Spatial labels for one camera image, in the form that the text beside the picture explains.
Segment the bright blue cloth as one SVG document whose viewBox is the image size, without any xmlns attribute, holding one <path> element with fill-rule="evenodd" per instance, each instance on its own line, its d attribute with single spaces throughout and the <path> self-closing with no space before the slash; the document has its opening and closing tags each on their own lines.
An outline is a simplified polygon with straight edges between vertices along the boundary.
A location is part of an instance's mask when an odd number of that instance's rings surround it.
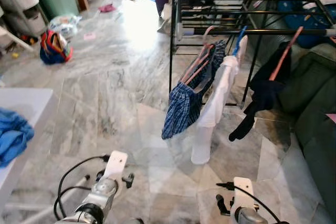
<svg viewBox="0 0 336 224">
<path fill-rule="evenodd" d="M 34 128 L 21 114 L 0 108 L 0 167 L 23 154 L 34 135 Z"/>
</svg>

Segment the blue plastic container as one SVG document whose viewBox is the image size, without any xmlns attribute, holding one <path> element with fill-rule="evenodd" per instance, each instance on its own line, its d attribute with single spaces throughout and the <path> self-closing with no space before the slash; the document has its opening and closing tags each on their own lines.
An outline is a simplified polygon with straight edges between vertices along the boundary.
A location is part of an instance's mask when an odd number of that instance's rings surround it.
<svg viewBox="0 0 336 224">
<path fill-rule="evenodd" d="M 309 35 L 307 29 L 330 29 L 331 23 L 322 15 L 321 9 L 315 3 L 307 3 L 298 0 L 281 0 L 277 4 L 277 10 L 281 12 L 311 12 L 317 15 L 290 14 L 284 17 L 284 22 L 290 29 L 304 27 L 301 35 L 296 39 L 296 44 L 309 49 L 324 42 L 334 44 L 330 37 L 321 35 Z"/>
</svg>

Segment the black metal drying rack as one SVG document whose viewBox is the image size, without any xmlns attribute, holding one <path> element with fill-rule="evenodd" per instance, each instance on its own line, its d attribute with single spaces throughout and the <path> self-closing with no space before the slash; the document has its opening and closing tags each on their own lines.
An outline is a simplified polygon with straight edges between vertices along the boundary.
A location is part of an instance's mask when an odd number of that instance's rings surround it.
<svg viewBox="0 0 336 224">
<path fill-rule="evenodd" d="M 268 56 L 300 32 L 296 46 L 310 48 L 336 36 L 335 0 L 170 0 L 170 58 L 197 47 L 189 36 L 223 38 L 228 51 L 242 50 L 247 37 L 253 63 L 237 105 L 250 102 L 250 81 Z"/>
</svg>

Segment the blue plaid garment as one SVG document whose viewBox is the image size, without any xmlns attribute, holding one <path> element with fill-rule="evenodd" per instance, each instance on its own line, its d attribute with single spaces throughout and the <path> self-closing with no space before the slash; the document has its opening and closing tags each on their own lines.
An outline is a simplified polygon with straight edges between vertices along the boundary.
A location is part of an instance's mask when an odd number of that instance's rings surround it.
<svg viewBox="0 0 336 224">
<path fill-rule="evenodd" d="M 177 83 L 170 92 L 170 105 L 166 112 L 165 123 L 163 125 L 161 138 L 168 140 L 173 135 L 187 130 L 199 118 L 203 106 L 203 96 L 211 87 L 214 75 L 217 70 L 217 63 L 222 63 L 225 57 L 223 44 L 216 42 L 211 44 L 209 50 L 209 63 L 189 85 Z"/>
</svg>

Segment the white shirt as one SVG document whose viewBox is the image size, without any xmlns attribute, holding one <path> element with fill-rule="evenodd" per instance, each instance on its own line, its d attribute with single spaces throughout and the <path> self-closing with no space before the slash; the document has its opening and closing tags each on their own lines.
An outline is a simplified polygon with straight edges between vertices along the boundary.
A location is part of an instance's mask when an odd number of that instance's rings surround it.
<svg viewBox="0 0 336 224">
<path fill-rule="evenodd" d="M 218 68 L 214 75 L 211 96 L 196 122 L 196 136 L 191 155 L 193 164 L 206 164 L 211 158 L 213 131 L 221 120 L 230 89 L 238 75 L 240 60 L 246 53 L 247 43 L 248 36 L 242 36 L 233 54 L 224 57 L 222 63 L 216 64 Z"/>
</svg>

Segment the dark green sofa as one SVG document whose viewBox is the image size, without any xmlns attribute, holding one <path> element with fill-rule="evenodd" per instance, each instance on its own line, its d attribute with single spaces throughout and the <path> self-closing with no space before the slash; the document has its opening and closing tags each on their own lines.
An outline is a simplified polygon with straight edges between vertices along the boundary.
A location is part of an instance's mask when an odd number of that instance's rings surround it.
<svg viewBox="0 0 336 224">
<path fill-rule="evenodd" d="M 335 224 L 336 132 L 328 114 L 335 112 L 336 48 L 320 44 L 310 49 L 293 66 L 286 87 L 279 95 L 281 109 L 293 124 L 310 176 L 321 195 L 313 224 Z"/>
</svg>

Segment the small pink cloth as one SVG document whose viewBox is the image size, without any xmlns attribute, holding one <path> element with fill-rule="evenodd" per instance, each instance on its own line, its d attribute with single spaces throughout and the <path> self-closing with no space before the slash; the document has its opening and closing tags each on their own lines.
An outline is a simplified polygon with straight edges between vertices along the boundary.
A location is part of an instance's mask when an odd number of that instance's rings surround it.
<svg viewBox="0 0 336 224">
<path fill-rule="evenodd" d="M 106 4 L 103 6 L 99 6 L 98 10 L 100 13 L 110 13 L 116 10 L 115 6 L 113 4 Z"/>
</svg>

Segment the blue clothes hanger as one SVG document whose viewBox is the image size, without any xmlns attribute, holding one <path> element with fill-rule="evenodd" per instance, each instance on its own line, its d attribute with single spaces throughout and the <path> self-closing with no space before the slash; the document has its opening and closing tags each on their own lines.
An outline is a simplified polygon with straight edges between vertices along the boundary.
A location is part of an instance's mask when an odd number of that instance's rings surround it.
<svg viewBox="0 0 336 224">
<path fill-rule="evenodd" d="M 240 49 L 240 42 L 242 41 L 242 38 L 244 37 L 246 30 L 247 30 L 247 26 L 244 26 L 242 30 L 240 30 L 240 32 L 238 33 L 237 42 L 235 42 L 235 48 L 232 53 L 233 56 L 237 57 L 239 49 Z"/>
</svg>

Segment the dark navy garment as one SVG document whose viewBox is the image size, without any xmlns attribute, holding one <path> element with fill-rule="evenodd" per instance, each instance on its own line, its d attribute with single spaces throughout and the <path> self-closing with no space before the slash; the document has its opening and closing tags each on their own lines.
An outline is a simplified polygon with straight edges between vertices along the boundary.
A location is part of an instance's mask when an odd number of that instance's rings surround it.
<svg viewBox="0 0 336 224">
<path fill-rule="evenodd" d="M 254 92 L 251 102 L 243 111 L 245 118 L 235 130 L 228 136 L 228 140 L 242 140 L 252 129 L 255 122 L 255 114 L 259 111 L 270 110 L 274 108 L 279 92 L 281 92 L 292 72 L 292 49 L 284 59 L 281 70 L 274 81 L 269 81 L 269 76 L 278 64 L 284 49 L 288 42 L 279 44 L 278 49 L 268 59 L 268 61 L 257 71 L 256 75 L 250 81 L 250 89 Z"/>
</svg>

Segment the blue and red bag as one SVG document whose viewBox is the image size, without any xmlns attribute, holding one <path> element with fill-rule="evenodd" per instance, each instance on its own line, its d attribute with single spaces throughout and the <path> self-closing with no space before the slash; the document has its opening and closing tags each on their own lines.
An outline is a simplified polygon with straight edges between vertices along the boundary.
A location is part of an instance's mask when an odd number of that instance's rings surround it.
<svg viewBox="0 0 336 224">
<path fill-rule="evenodd" d="M 46 65 L 54 65 L 69 61 L 72 51 L 65 37 L 47 30 L 40 39 L 40 59 Z"/>
</svg>

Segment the pink plastic clothes hanger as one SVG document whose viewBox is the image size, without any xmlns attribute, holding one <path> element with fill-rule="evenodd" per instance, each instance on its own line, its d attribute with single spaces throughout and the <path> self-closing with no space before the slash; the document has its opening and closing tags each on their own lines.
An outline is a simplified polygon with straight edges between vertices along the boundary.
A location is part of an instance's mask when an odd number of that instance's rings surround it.
<svg viewBox="0 0 336 224">
<path fill-rule="evenodd" d="M 204 65 L 209 63 L 208 54 L 209 50 L 212 48 L 211 44 L 208 44 L 208 34 L 214 29 L 216 26 L 209 26 L 203 35 L 203 47 L 200 49 L 197 58 L 190 64 L 189 68 L 184 72 L 183 76 L 180 78 L 179 83 L 183 83 L 184 85 L 189 85 L 192 80 L 194 80 L 195 76 L 200 73 L 205 67 Z"/>
</svg>

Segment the white plastic bag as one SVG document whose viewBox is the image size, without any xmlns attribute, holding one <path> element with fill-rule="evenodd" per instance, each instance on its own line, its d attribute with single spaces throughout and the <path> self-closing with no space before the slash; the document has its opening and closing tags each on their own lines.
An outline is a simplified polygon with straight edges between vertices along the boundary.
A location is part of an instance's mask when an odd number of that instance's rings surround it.
<svg viewBox="0 0 336 224">
<path fill-rule="evenodd" d="M 59 35 L 70 38 L 77 34 L 78 24 L 82 20 L 82 16 L 61 15 L 56 16 L 48 23 L 48 29 Z"/>
</svg>

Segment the red clothes hanger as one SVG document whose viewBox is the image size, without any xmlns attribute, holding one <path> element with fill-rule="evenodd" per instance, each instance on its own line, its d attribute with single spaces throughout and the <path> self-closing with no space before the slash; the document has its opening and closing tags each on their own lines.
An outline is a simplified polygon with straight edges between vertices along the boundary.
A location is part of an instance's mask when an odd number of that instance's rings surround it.
<svg viewBox="0 0 336 224">
<path fill-rule="evenodd" d="M 283 54 L 281 54 L 281 58 L 278 59 L 278 63 L 274 69 L 274 71 L 271 73 L 271 75 L 269 76 L 269 81 L 274 81 L 279 73 L 279 71 L 282 68 L 284 59 L 286 58 L 286 56 L 288 55 L 290 49 L 292 48 L 293 44 L 295 44 L 296 39 L 298 39 L 300 33 L 304 30 L 303 26 L 298 27 L 298 29 L 296 30 L 295 34 L 293 35 L 292 39 L 288 42 L 286 48 L 283 51 Z"/>
</svg>

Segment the white storage shelf unit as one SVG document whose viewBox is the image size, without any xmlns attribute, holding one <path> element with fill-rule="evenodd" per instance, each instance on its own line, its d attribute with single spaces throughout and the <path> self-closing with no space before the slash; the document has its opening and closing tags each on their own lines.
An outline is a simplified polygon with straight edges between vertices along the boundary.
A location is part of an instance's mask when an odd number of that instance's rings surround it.
<svg viewBox="0 0 336 224">
<path fill-rule="evenodd" d="M 41 38 L 47 30 L 47 20 L 40 0 L 0 0 L 3 18 L 15 37 L 31 38 L 29 44 Z"/>
</svg>

